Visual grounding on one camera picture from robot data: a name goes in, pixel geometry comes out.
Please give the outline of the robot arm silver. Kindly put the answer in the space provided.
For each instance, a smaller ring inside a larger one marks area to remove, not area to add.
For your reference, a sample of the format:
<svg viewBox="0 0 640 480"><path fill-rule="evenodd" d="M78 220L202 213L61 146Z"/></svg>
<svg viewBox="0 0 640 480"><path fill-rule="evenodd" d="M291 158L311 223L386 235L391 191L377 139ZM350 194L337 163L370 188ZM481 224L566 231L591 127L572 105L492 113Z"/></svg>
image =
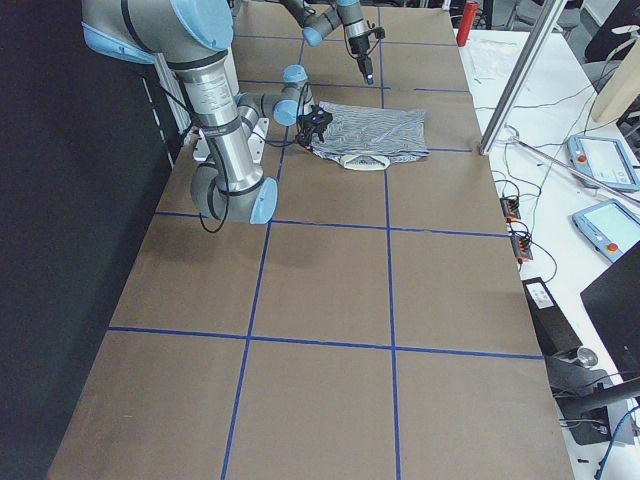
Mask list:
<svg viewBox="0 0 640 480"><path fill-rule="evenodd" d="M233 19L224 1L85 1L87 45L106 56L151 64L163 55L183 83L189 111L210 156L196 168L191 197L199 213L220 222L268 223L276 210L278 185L265 176L249 140L256 122L271 118L298 125L308 143L331 121L315 104L300 65L283 73L278 94L239 94L226 61Z"/></svg>
<svg viewBox="0 0 640 480"><path fill-rule="evenodd" d="M374 84L370 37L379 38L379 30L364 19L359 1L335 1L322 13L317 13L305 1L282 0L279 4L296 20L303 38L312 47L342 27L347 51L356 61L365 84Z"/></svg>

